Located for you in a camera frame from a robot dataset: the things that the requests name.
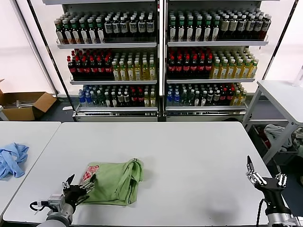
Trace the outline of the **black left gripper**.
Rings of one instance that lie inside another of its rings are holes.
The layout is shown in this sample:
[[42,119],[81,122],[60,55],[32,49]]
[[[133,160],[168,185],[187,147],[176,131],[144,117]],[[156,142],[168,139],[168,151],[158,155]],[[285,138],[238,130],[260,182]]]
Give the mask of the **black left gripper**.
[[89,193],[95,187],[96,175],[93,174],[89,179],[86,179],[80,186],[71,185],[75,174],[67,178],[65,182],[62,182],[63,194],[65,196],[65,202],[70,205],[79,205],[88,199],[87,193]]

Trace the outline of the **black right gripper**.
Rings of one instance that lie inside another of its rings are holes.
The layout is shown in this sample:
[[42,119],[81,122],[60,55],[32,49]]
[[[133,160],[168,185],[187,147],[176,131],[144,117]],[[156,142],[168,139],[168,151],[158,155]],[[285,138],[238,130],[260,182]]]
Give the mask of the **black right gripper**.
[[264,195],[264,199],[267,204],[265,214],[267,216],[274,213],[290,215],[291,211],[285,206],[281,194],[286,187],[287,175],[278,173],[275,178],[265,177],[264,179],[258,172],[255,171],[250,156],[247,156],[246,167],[246,176],[248,177],[249,181]]

